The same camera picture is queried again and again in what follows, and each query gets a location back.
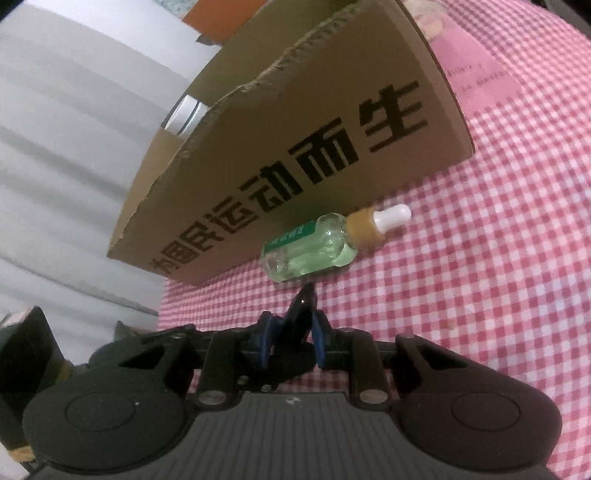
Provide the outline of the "orange Philips box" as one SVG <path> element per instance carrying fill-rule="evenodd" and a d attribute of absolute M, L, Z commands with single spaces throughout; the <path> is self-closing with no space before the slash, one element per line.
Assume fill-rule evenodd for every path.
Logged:
<path fill-rule="evenodd" d="M 182 22 L 214 44 L 223 44 L 265 4 L 266 0 L 198 0 Z"/>

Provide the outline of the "pink checkered tablecloth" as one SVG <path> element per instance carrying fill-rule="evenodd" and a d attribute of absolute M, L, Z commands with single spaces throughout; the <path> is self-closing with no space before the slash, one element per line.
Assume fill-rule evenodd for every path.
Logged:
<path fill-rule="evenodd" d="M 394 193 L 405 234 L 315 277 L 335 328 L 414 333 L 544 391 L 562 479 L 590 475 L 590 43 L 527 1 L 451 1 L 520 82 L 468 119 L 475 156 Z"/>

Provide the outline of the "black device with label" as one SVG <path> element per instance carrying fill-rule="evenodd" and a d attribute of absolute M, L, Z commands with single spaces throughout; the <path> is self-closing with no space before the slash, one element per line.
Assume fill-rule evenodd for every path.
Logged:
<path fill-rule="evenodd" d="M 1 321 L 1 444 L 28 471 L 36 460 L 23 430 L 25 408 L 71 372 L 40 307 Z"/>

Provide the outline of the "grey white sofa cushion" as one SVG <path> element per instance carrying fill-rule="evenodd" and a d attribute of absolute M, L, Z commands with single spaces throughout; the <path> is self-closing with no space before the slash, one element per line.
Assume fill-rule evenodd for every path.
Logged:
<path fill-rule="evenodd" d="M 76 363 L 156 325 L 159 276 L 110 260 L 166 114 L 215 55 L 164 1 L 26 1 L 1 23 L 1 310 L 39 306 Z"/>

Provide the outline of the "brown cardboard box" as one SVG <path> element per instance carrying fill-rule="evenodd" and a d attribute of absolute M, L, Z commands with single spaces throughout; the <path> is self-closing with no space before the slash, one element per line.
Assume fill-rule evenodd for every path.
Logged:
<path fill-rule="evenodd" d="M 349 214 L 475 151 L 456 96 L 400 1 L 271 1 L 162 125 L 109 258 L 200 284 L 328 212 Z"/>

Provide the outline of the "green glass dropper bottle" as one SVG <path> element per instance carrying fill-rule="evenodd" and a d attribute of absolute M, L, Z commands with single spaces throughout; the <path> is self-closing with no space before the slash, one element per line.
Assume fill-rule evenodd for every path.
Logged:
<path fill-rule="evenodd" d="M 328 213 L 270 240 L 260 265 L 277 283 L 349 265 L 363 250 L 375 250 L 412 219 L 406 204 L 367 208 L 344 216 Z"/>

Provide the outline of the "pink cartoon cloth patch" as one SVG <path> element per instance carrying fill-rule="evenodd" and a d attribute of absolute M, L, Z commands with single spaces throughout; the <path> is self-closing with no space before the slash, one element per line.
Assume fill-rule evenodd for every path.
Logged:
<path fill-rule="evenodd" d="M 436 55 L 463 113 L 473 116 L 520 92 L 519 82 L 438 1 L 406 1 Z"/>

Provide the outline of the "white plastic supplement bottle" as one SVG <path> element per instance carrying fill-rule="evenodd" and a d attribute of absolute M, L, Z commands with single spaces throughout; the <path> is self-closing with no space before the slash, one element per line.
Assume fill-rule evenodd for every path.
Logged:
<path fill-rule="evenodd" d="M 187 140 L 204 119 L 209 107 L 190 95 L 184 95 L 171 110 L 163 129 L 181 140 Z"/>

